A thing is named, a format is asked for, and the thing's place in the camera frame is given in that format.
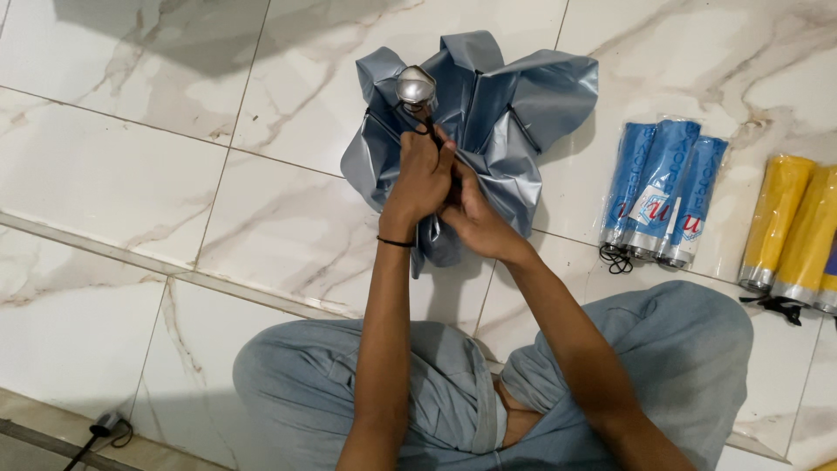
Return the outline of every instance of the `light blue jeans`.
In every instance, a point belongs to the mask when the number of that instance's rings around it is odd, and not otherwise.
[[[713,470],[747,396],[752,325],[737,302],[667,282],[585,305],[614,347],[645,414],[697,466]],[[362,321],[301,320],[258,334],[239,353],[235,388],[282,458],[334,469],[352,426]],[[515,350],[501,379],[544,414],[500,449],[506,412],[476,343],[413,322],[410,423],[403,469],[619,469],[569,394],[543,334]]]

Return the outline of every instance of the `marble floor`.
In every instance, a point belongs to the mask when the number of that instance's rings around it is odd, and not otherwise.
[[[0,0],[0,388],[119,406],[224,467],[281,463],[230,369],[267,326],[362,316],[377,214],[339,169],[365,109],[354,60],[420,63],[475,29],[506,63],[599,61],[596,110],[539,157],[531,237],[579,302],[671,279],[737,297],[767,157],[837,163],[834,0]],[[701,249],[688,272],[610,275],[595,244],[619,127],[663,112],[731,143]],[[413,319],[496,362],[537,332],[492,260],[410,288]],[[798,471],[837,458],[834,320],[747,311],[735,432]]]

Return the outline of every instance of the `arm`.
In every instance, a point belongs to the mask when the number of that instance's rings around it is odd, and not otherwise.
[[[404,133],[401,173],[378,221],[378,235],[410,242],[415,226],[450,189],[453,142],[442,151],[427,136]],[[410,362],[409,254],[379,241],[355,378],[355,416],[338,470],[395,469],[407,432]]]
[[[642,412],[619,357],[563,282],[480,193],[474,171],[459,161],[461,195],[440,215],[482,256],[508,267],[590,427],[628,471],[695,469]]]

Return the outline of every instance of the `umbrella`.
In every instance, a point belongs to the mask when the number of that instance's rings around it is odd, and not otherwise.
[[[407,68],[384,47],[357,61],[369,107],[340,168],[378,212],[398,178],[399,137],[419,123],[398,98],[398,77]],[[421,70],[435,80],[433,122],[457,142],[457,157],[476,171],[491,205],[528,237],[541,197],[535,158],[593,110],[598,61],[543,49],[504,65],[491,33],[474,31],[442,36],[440,51]],[[414,278],[425,259],[437,267],[460,261],[459,237],[437,215],[419,222],[416,241]]]

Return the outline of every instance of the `black wristband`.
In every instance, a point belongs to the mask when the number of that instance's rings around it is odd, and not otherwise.
[[[399,247],[404,247],[404,248],[407,248],[407,249],[412,249],[413,247],[416,246],[416,241],[406,242],[406,243],[405,242],[388,241],[386,239],[382,239],[381,236],[379,236],[379,235],[376,236],[376,239],[383,242],[384,244],[389,244],[390,246],[399,246]]]

